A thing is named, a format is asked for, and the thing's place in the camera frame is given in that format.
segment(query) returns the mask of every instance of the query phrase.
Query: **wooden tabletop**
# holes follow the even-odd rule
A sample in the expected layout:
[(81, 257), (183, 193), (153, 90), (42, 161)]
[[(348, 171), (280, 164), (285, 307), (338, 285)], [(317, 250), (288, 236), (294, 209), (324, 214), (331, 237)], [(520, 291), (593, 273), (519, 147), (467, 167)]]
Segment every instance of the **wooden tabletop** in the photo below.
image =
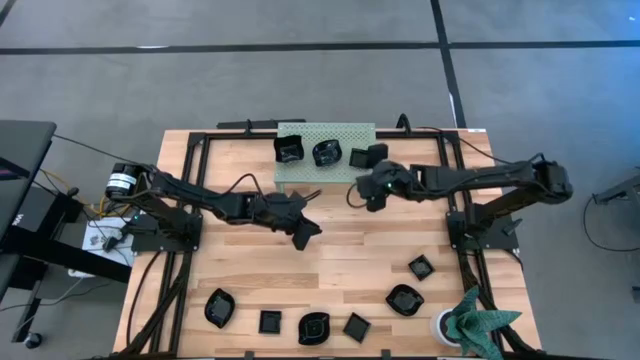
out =
[[(187, 148), (187, 130), (165, 132), (158, 167), (180, 177)], [(460, 135), (490, 152), (485, 132), (460, 130)], [(211, 144), (205, 178), (207, 188), (223, 191), (241, 175), (251, 172), (264, 192), (275, 191), (272, 140), (215, 140)], [(412, 163), (439, 165), (434, 140), (387, 140), (389, 158), (405, 166)], [(492, 166), (493, 161), (462, 144), (468, 168)], [(195, 159), (199, 159), (199, 148)], [(449, 159), (453, 161), (449, 149)], [(197, 161), (192, 179), (195, 181)], [(295, 187), (305, 195), (315, 186)], [(455, 253), (449, 246), (444, 215), (446, 200), (420, 204), (390, 197), (386, 209), (369, 213), (345, 203), (347, 187), (323, 186), (323, 194), (311, 201), (304, 214), (318, 223), (323, 233), (296, 251), (290, 236), (257, 226), (228, 226), (205, 212), (200, 249), (194, 253), (189, 277), (179, 356), (379, 356), (390, 349), (398, 356), (455, 355), (456, 349), (438, 344), (430, 334), (429, 319), (453, 307), (463, 295)], [(237, 191), (255, 190), (251, 181)], [(500, 195), (499, 189), (471, 192), (484, 203)], [(353, 201), (359, 199), (356, 194)], [(408, 263), (424, 254), (436, 272), (424, 281), (410, 273)], [(133, 264), (127, 296), (120, 318), (114, 351), (125, 347), (129, 309), (144, 268), (153, 254), (138, 256)], [(504, 251), (485, 251), (495, 303), (503, 310), (523, 314), (513, 328), (529, 345), (540, 347), (520, 265)], [(134, 311), (132, 336), (156, 307), (165, 254), (152, 266)], [(395, 313), (384, 299), (397, 284), (418, 290), (424, 305), (413, 317)], [(217, 288), (230, 293), (236, 310), (223, 329), (204, 317), (204, 305)], [(281, 310), (280, 335), (258, 333), (260, 310)], [(309, 312), (331, 315), (331, 336), (319, 346), (298, 345), (297, 326)], [(343, 334), (352, 312), (372, 327), (362, 344)], [(161, 350), (168, 348), (173, 306), (167, 313)]]

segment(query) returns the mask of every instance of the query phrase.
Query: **black square dish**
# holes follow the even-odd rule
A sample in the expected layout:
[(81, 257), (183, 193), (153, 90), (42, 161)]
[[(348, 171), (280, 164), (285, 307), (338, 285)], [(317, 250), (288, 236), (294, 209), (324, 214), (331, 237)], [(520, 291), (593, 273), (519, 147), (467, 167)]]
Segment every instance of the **black square dish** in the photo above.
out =
[(361, 318), (356, 313), (351, 313), (351, 317), (342, 331), (353, 340), (362, 344), (364, 337), (369, 331), (369, 327), (371, 327), (371, 324), (367, 320)]
[(260, 311), (260, 334), (280, 334), (280, 319), (282, 311)]
[(433, 274), (435, 269), (433, 265), (427, 260), (424, 255), (420, 255), (415, 260), (409, 263), (409, 269), (411, 272), (418, 278), (418, 280), (422, 281), (427, 278), (427, 276)]

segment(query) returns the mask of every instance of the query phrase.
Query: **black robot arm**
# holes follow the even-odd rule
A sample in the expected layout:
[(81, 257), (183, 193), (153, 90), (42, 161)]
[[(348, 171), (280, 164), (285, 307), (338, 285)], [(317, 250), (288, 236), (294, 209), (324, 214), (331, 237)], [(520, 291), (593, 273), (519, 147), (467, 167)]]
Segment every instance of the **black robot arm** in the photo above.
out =
[(152, 165), (118, 163), (114, 166), (106, 189), (113, 202), (129, 204), (143, 210), (158, 221), (165, 236), (188, 241), (192, 214), (167, 205), (162, 199), (212, 212), (230, 225), (253, 224), (293, 235), (298, 250), (304, 250), (309, 238), (322, 230), (304, 217), (307, 200), (294, 192), (262, 194), (259, 191), (217, 193), (201, 186), (178, 180)]
[(378, 163), (370, 175), (360, 176), (356, 185), (367, 210), (384, 209), (386, 198), (395, 195), (421, 202), (447, 197), (461, 190), (515, 187), (486, 204), (465, 209), (467, 231), (483, 231), (496, 219), (537, 202), (559, 204), (573, 194), (567, 172), (556, 162), (519, 161), (513, 164), (468, 170), (445, 166), (404, 166), (391, 161)]

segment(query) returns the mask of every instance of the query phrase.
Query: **black bowl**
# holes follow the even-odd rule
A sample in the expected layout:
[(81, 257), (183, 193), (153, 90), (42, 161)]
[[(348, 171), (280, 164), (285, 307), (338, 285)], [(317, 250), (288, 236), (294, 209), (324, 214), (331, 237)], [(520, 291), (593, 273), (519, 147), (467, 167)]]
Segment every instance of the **black bowl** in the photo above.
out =
[(327, 341), (330, 333), (329, 314), (310, 313), (300, 319), (298, 324), (298, 343), (300, 345), (320, 345)]
[(222, 329), (231, 319), (236, 302), (233, 297), (222, 289), (217, 289), (211, 294), (204, 306), (204, 317), (213, 325)]
[(400, 284), (391, 290), (386, 298), (387, 304), (398, 314), (413, 316), (424, 304), (424, 298), (411, 286)]

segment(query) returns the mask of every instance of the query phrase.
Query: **black stand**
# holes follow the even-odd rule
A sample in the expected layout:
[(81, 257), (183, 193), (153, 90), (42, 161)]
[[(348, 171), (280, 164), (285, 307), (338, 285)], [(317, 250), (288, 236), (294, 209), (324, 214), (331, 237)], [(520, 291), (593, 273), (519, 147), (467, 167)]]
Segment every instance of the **black stand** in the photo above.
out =
[(5, 252), (17, 253), (125, 284), (129, 282), (131, 268), (126, 265), (58, 241), (43, 240), (36, 233), (16, 226), (11, 226), (7, 235)]
[(143, 214), (130, 222), (131, 234), (133, 234), (133, 252), (144, 251), (169, 251), (188, 252), (198, 250), (200, 246), (200, 234), (202, 233), (202, 215), (189, 214), (190, 235), (185, 241), (178, 241), (175, 237), (162, 234), (158, 227), (158, 221), (153, 217)]

